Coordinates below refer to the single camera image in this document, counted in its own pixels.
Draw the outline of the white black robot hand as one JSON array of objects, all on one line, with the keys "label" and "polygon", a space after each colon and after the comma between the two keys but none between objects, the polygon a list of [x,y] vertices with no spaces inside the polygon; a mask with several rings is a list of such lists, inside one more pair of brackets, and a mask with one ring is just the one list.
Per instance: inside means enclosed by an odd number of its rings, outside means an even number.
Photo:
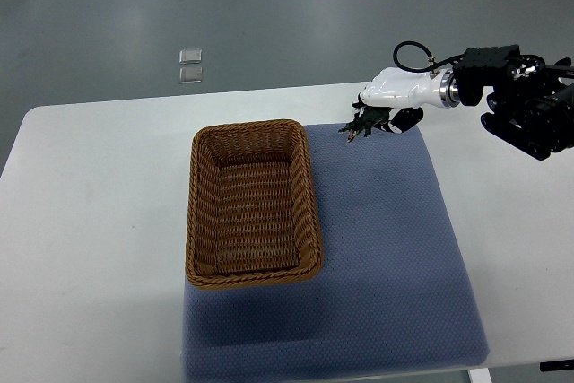
[{"label": "white black robot hand", "polygon": [[451,70],[410,73],[389,67],[359,92],[352,108],[353,116],[365,107],[390,108],[389,122],[381,131],[402,134],[422,120],[425,105],[450,109],[459,103]]}]

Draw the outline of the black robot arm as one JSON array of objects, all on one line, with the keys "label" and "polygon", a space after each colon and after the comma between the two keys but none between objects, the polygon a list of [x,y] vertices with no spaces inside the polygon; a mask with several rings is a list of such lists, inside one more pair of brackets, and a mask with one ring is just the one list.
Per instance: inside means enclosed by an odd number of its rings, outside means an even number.
[{"label": "black robot arm", "polygon": [[483,90],[489,111],[481,124],[489,133],[543,161],[573,146],[573,60],[548,64],[519,46],[469,48],[453,64],[460,103],[476,106]]}]

